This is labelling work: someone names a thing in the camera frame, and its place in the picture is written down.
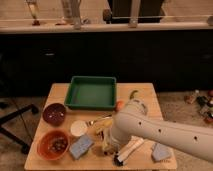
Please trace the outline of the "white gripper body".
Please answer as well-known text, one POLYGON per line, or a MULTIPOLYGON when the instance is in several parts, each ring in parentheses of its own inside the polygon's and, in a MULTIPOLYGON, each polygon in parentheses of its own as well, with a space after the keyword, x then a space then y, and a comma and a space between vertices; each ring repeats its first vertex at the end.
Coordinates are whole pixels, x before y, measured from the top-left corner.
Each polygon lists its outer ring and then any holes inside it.
POLYGON ((117 140, 113 139, 110 135, 105 134, 102 141, 102 151, 105 155, 117 153, 120 145, 117 140))

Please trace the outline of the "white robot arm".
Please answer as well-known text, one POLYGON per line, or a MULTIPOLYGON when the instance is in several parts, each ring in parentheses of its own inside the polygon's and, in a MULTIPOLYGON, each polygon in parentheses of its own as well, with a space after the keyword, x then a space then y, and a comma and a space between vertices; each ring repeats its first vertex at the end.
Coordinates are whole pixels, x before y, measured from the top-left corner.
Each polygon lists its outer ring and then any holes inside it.
POLYGON ((213 129, 153 119, 146 111, 142 100, 131 99, 112 117, 107 130, 111 149, 118 150, 137 136, 213 163, 213 129))

